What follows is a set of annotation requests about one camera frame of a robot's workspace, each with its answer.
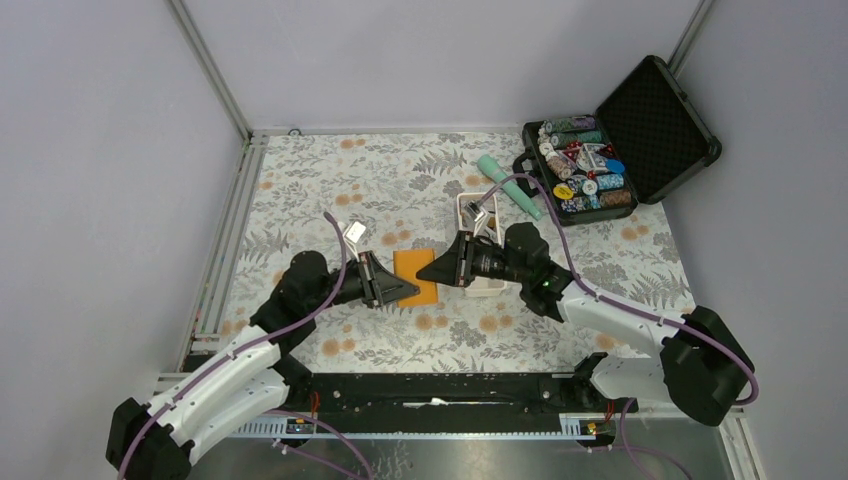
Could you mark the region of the orange leather card holder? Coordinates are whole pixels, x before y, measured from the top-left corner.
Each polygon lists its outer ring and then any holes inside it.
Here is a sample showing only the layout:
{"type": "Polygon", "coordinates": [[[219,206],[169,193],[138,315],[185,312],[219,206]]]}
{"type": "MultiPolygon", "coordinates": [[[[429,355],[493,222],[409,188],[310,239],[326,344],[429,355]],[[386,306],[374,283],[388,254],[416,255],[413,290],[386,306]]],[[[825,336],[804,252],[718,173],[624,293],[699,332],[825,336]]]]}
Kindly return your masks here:
{"type": "Polygon", "coordinates": [[[434,260],[435,251],[432,248],[396,250],[393,252],[394,273],[419,289],[417,294],[400,300],[397,303],[399,308],[429,306],[439,302],[437,284],[417,278],[417,273],[434,260]]]}

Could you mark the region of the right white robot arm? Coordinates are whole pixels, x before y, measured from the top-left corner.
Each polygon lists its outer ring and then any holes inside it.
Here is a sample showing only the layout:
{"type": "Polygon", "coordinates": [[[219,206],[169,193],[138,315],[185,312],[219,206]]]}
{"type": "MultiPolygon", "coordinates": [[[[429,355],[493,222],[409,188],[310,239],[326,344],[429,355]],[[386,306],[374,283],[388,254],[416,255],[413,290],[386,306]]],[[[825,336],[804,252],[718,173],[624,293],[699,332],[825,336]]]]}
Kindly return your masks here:
{"type": "Polygon", "coordinates": [[[759,396],[753,362],[715,311],[697,306],[673,318],[600,289],[552,260],[531,223],[510,226],[501,244],[460,231],[416,277],[451,287],[477,278],[516,283],[536,315],[606,333],[639,352],[590,361],[588,375],[573,386],[583,410],[634,398],[671,403],[703,425],[718,426],[732,407],[759,396]]]}

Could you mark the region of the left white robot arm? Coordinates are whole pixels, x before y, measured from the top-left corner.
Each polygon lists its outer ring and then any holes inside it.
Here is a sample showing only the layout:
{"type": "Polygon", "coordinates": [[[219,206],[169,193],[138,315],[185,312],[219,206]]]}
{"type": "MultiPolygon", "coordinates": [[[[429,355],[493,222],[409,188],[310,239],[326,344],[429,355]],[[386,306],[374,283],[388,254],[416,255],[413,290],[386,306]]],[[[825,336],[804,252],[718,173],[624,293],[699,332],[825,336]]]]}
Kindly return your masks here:
{"type": "Polygon", "coordinates": [[[177,385],[114,411],[105,453],[122,479],[184,479],[215,443],[261,413],[311,401],[313,373],[292,356],[326,308],[368,308],[419,294],[370,251],[330,271],[316,251],[295,255],[248,327],[177,385]]]}

